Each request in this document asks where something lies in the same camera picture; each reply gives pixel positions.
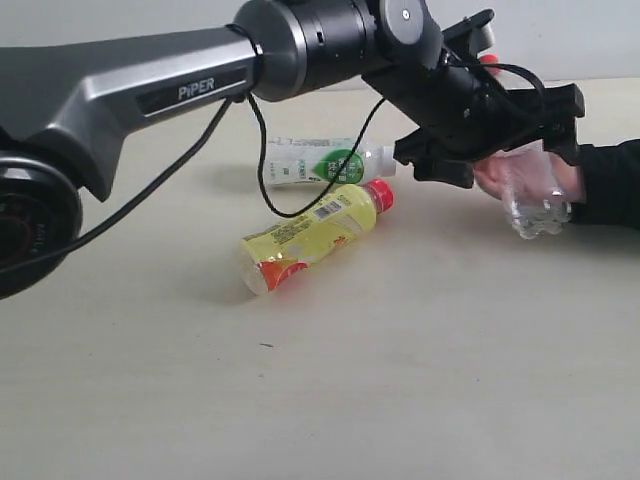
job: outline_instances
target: green label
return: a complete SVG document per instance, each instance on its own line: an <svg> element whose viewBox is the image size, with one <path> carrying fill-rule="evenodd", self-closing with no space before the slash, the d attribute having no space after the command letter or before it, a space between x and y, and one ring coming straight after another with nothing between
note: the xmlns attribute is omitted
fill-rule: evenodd
<svg viewBox="0 0 640 480"><path fill-rule="evenodd" d="M330 182L349 156L351 150L334 150L324 157L313 169L313 173L321 179ZM358 183L364 177L364 163L359 155L355 154L349 160L349 164L342 171L336 183Z"/></svg>

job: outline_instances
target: black cable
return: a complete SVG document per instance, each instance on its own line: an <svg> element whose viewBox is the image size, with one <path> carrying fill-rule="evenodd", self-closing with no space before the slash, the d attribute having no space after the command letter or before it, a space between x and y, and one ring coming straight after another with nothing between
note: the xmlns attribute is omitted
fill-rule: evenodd
<svg viewBox="0 0 640 480"><path fill-rule="evenodd" d="M526 116L527 118L538 119L542 115L544 115L546 110L546 93L547 88L544 86L544 83L540 78L533 73L531 70L527 70L524 67L519 65L512 65L510 63L460 63L454 62L451 64L452 67L457 68L469 68L469 69L479 69L479 68L496 68L498 70L503 70L505 72L513 73L514 75L522 78L526 82L528 82L538 93L538 97L540 97L540 110L535 114L531 112L523 112L518 107L513 105L510 102L504 102L503 106L512 111L512 113L517 114L518 116Z"/></svg>
<svg viewBox="0 0 640 480"><path fill-rule="evenodd" d="M7 273L15 272L16 270L20 270L22 268L29 267L31 265L35 265L37 263L51 260L54 258L62 257L64 255L68 255L72 252L79 250L80 248L86 246L87 244L94 241L100 235L105 233L107 230L114 227L121 220L123 220L127 215L129 215L133 210L135 210L142 202L144 202L151 194L153 194L158 188L160 188L169 178L171 178L178 170L184 167L189 160L191 160L197 153L206 145L206 143L211 138L211 135L218 127L218 124L224 117L224 115L229 110L229 107L234 103L233 99L227 99L224 101L222 106L218 109L217 113L209 122L209 125L204 130L200 138L189 148L178 160L176 160L173 164L171 164L164 172L162 172L155 180L153 180L144 190L142 190L138 195L133 197L126 203L120 210L114 213L107 220L102 222L100 225L95 227L90 232L86 233L82 237L77 240L71 242L66 247L62 247L58 250L54 250L52 252L39 255L37 257L31 258L29 260L25 260L23 262L16 263L6 268L0 269L0 275L4 275Z"/></svg>
<svg viewBox="0 0 640 480"><path fill-rule="evenodd" d="M371 120L373 120L373 117L375 116L377 111L386 101L383 98L380 101L378 101L378 103L376 103L376 105L373 107L373 109L367 116L367 119L365 120L362 128L360 129L360 133L358 134L358 138L356 139L356 142L354 143L353 148L351 149L351 152L349 152L349 155L347 155L347 157L343 160L342 164L340 165L340 168L338 169L336 174L333 176L329 184L325 187L325 189L306 207L301 208L297 212L285 213L279 210L278 208L276 208L276 206L273 204L273 202L271 201L271 198L269 198L269 193L267 192L267 187L265 186L265 183L264 183L264 167L265 167L265 162L267 158L267 124L264 120L264 116L262 115L262 112L260 111L260 107L258 106L253 95L249 94L247 96L247 99L249 100L249 104L253 109L253 113L255 113L256 120L258 121L258 125L260 127L260 160L258 162L258 186L260 187L260 193L262 194L262 198L266 202L269 209L273 213L275 213L276 215L282 218L295 218L299 215L307 213L309 210L315 207L327 193L329 193L331 188L333 188L333 186L338 182L340 175L342 174L344 169L347 168L349 161L353 158L356 151L358 150L358 147L360 146L360 143L362 143L362 139L364 138L364 135L367 133L367 129L369 128L369 124L371 123Z"/></svg>

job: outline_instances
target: tabletop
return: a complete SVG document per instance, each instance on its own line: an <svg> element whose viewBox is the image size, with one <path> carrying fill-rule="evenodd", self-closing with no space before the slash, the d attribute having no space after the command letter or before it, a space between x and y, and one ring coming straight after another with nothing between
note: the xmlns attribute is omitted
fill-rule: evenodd
<svg viewBox="0 0 640 480"><path fill-rule="evenodd" d="M640 132L640 80L580 82L580 141ZM269 135L355 135L365 90L264 105ZM216 107L132 136L131 198ZM391 106L368 137L413 129ZM119 226L0 304L6 480L589 480L640 471L640 239L570 227L525 241L478 190L418 183L358 242L257 298L240 238L277 219L259 135L232 107L211 142ZM317 193L274 192L283 209Z"/></svg>

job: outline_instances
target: white wall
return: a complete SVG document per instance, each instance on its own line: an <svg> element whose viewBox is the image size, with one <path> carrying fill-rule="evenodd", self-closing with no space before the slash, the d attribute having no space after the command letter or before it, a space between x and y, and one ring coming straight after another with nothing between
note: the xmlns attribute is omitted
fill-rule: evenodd
<svg viewBox="0 0 640 480"><path fill-rule="evenodd" d="M217 26L231 20L242 2L7 0L0 16L0 45ZM432 0L429 6L443 28L493 8L495 52L546 80L640 76L639 0Z"/></svg>

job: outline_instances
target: clear plastic bottle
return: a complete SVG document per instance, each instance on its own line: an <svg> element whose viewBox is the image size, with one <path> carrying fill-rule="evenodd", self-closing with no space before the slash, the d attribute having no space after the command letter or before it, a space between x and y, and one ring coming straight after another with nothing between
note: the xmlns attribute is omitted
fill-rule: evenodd
<svg viewBox="0 0 640 480"><path fill-rule="evenodd" d="M380 179L337 188L307 213L245 237L238 250L242 278L256 295L275 290L373 229L393 201L393 191Z"/></svg>
<svg viewBox="0 0 640 480"><path fill-rule="evenodd" d="M499 152L505 186L502 202L511 226L524 239L558 235L571 219L571 204L553 173L542 142Z"/></svg>
<svg viewBox="0 0 640 480"><path fill-rule="evenodd" d="M274 138L267 146L265 184L328 183L355 142L353 138ZM337 183L364 185L374 178L393 177L396 164L393 147L377 147L365 139Z"/></svg>

